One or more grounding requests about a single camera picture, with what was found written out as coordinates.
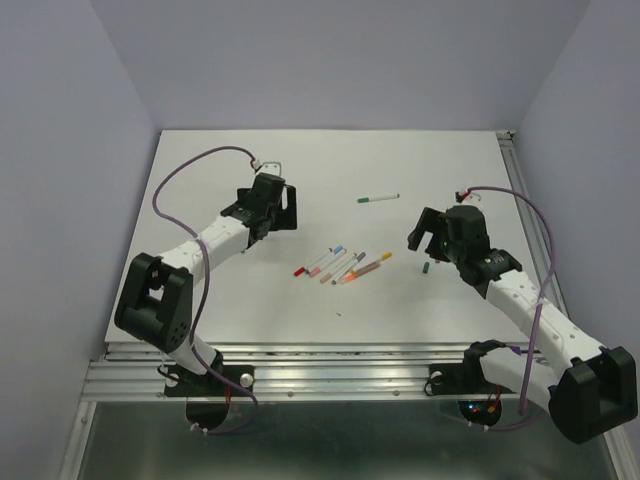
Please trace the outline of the green capped thin marker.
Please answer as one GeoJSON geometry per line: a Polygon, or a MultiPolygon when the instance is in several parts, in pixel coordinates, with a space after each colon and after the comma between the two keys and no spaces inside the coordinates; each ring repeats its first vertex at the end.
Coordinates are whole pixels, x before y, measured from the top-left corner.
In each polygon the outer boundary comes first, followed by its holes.
{"type": "Polygon", "coordinates": [[[396,200],[400,198],[399,193],[387,194],[387,195],[377,195],[377,196],[366,196],[359,197],[356,202],[358,204],[372,203],[372,202],[380,202],[380,201],[389,201],[396,200]]]}

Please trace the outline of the red capped marker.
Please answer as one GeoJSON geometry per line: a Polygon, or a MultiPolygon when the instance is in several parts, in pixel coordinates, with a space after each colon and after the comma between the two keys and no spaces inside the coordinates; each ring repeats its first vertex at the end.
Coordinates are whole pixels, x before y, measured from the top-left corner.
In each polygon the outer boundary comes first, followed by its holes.
{"type": "Polygon", "coordinates": [[[311,260],[307,261],[303,266],[299,267],[293,273],[293,275],[295,277],[299,277],[302,274],[309,272],[312,267],[316,266],[320,261],[324,260],[332,252],[333,252],[332,248],[323,249],[318,255],[314,256],[311,260]]]}

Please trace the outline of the blue capped marker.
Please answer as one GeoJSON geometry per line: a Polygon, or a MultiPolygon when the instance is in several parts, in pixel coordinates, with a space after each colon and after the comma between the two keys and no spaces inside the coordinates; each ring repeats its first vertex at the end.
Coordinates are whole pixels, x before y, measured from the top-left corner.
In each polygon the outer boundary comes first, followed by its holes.
{"type": "Polygon", "coordinates": [[[310,277],[318,275],[324,268],[329,266],[337,257],[344,252],[344,247],[338,245],[337,247],[330,249],[325,255],[321,257],[314,265],[307,269],[307,274],[310,277]]]}

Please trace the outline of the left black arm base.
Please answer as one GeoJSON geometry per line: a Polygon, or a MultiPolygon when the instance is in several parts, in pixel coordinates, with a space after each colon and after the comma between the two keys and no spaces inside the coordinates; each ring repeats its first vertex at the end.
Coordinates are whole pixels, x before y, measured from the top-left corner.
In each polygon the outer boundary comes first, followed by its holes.
{"type": "Polygon", "coordinates": [[[192,431],[204,435],[237,433],[248,427],[256,412],[255,406],[245,409],[237,401],[252,399],[210,373],[196,375],[177,364],[156,369],[164,379],[164,395],[185,399],[185,416],[192,431]]]}

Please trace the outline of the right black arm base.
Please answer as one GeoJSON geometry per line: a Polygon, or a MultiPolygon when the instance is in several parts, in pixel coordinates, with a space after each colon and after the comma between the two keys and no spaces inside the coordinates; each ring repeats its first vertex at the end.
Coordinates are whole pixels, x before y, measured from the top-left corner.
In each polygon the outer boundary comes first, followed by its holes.
{"type": "Polygon", "coordinates": [[[513,390],[490,381],[483,372],[480,361],[488,360],[490,353],[518,356],[520,350],[497,340],[474,342],[464,351],[461,362],[432,364],[423,391],[428,397],[477,394],[480,399],[458,401],[463,419],[485,430],[505,430],[505,427],[497,426],[503,410],[501,398],[513,390]]]}

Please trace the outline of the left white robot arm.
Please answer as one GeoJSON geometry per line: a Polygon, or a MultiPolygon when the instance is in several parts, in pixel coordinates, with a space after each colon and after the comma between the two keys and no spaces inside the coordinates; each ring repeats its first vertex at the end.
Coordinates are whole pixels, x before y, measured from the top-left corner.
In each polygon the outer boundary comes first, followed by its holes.
{"type": "Polygon", "coordinates": [[[273,174],[259,173],[212,224],[159,255],[131,260],[115,308],[115,326],[154,346],[188,371],[199,393],[222,382],[222,355],[195,333],[204,307],[194,305],[195,287],[204,285],[205,303],[213,269],[250,249],[269,233],[297,228],[296,188],[273,174]]]}

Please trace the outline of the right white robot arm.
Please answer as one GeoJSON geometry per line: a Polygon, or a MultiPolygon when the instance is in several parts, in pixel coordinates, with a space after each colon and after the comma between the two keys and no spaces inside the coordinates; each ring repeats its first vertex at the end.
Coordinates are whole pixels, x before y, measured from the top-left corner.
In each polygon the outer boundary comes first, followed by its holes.
{"type": "Polygon", "coordinates": [[[491,247],[479,208],[425,208],[408,236],[409,249],[417,250],[426,234],[426,254],[453,264],[462,281],[505,314],[544,359],[528,359],[499,340],[476,341],[461,362],[432,366],[426,394],[484,394],[502,387],[547,412],[576,444],[637,417],[633,356],[623,347],[605,347],[541,297],[521,263],[491,247]]]}

